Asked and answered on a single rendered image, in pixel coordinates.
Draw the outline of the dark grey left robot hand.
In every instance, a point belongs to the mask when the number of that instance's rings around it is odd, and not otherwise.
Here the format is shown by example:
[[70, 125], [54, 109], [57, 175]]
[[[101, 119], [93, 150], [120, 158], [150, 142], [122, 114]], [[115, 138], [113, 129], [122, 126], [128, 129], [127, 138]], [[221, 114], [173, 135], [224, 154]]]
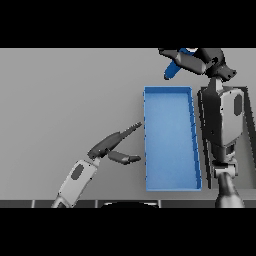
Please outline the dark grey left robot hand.
[[115, 132], [107, 136], [88, 151], [88, 157], [92, 160], [95, 160], [96, 158], [103, 158], [105, 156], [108, 156], [110, 160], [123, 165], [140, 161], [140, 156], [123, 154], [115, 151], [115, 148], [123, 139], [129, 136], [141, 125], [142, 123], [138, 122], [127, 128], [123, 132]]

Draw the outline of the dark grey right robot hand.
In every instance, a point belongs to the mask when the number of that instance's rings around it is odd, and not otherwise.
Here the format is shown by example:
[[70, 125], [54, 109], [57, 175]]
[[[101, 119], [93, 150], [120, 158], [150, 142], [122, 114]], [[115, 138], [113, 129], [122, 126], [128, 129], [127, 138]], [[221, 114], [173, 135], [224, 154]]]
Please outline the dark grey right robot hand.
[[206, 75], [208, 78], [219, 77], [226, 82], [237, 74], [236, 70], [226, 64], [224, 53], [220, 48], [196, 48], [197, 51], [192, 56], [179, 52], [179, 49], [159, 48], [158, 51], [161, 56], [169, 58], [179, 66], [180, 70], [184, 69], [197, 75]]

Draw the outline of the blue pipe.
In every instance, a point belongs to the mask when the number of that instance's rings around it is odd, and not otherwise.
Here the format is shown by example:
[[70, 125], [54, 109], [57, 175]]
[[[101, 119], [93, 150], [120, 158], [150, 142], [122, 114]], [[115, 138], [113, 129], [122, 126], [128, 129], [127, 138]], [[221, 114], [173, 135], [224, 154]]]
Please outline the blue pipe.
[[[185, 53], [187, 55], [192, 56], [197, 51], [196, 48], [180, 48], [179, 52]], [[170, 62], [169, 66], [166, 68], [164, 72], [164, 79], [170, 80], [175, 77], [175, 75], [179, 72], [180, 67], [177, 66], [173, 61]]]

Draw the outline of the blue bin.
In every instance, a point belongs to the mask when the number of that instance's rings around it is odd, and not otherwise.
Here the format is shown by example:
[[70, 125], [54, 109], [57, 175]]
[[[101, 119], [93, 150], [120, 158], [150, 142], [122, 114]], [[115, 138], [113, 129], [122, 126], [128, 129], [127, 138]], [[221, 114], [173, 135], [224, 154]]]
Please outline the blue bin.
[[189, 86], [145, 86], [146, 190], [200, 191], [202, 178]]

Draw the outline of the dark grey bin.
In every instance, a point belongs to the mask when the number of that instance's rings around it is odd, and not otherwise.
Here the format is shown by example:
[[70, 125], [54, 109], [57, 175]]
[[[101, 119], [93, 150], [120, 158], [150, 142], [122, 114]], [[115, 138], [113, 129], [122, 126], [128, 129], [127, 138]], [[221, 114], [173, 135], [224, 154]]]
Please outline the dark grey bin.
[[[244, 116], [243, 133], [237, 140], [236, 159], [238, 161], [238, 177], [235, 178], [235, 185], [238, 189], [256, 189], [256, 130], [253, 111], [247, 87], [236, 87], [244, 93]], [[209, 189], [217, 189], [218, 182], [214, 178], [212, 170], [213, 156], [211, 154], [210, 142], [204, 136], [203, 126], [203, 103], [202, 91], [206, 87], [201, 87], [197, 93], [199, 119], [202, 130], [203, 152], [205, 158], [206, 180]]]

